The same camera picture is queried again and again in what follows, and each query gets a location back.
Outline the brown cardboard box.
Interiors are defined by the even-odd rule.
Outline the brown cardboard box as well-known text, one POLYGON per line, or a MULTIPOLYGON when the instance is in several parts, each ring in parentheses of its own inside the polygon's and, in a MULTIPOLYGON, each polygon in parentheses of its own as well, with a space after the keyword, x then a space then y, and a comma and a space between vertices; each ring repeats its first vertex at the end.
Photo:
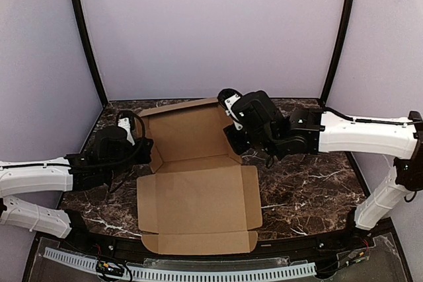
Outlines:
POLYGON ((143 110, 153 140, 151 174, 137 179, 141 241, 162 255, 252 252, 262 225, 255 166, 243 164, 224 129, 231 118, 215 98, 143 110))

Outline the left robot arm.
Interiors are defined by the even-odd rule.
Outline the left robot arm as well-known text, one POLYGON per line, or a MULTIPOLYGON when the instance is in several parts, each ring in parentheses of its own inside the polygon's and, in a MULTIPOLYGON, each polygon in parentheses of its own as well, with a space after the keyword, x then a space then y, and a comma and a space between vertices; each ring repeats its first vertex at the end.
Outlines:
POLYGON ((35 192, 81 192, 112 183, 118 172, 151 162, 153 140, 132 135, 129 127, 108 126, 95 135, 86 153, 34 162, 1 163, 1 224, 67 238, 85 232, 77 211, 50 209, 19 199, 35 192))

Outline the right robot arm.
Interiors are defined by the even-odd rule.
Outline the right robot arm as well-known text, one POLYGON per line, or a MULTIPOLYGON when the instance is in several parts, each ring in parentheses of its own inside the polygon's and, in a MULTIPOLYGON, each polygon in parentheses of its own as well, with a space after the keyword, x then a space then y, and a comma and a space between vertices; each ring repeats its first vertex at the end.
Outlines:
POLYGON ((288 117, 263 90, 241 94, 225 88, 217 96, 231 125, 224 128, 238 155, 249 149, 266 153, 266 167, 296 154, 359 152, 394 158, 388 175, 352 212, 349 228, 373 229, 409 193, 422 190, 422 116, 363 118, 332 108, 304 108, 288 117))

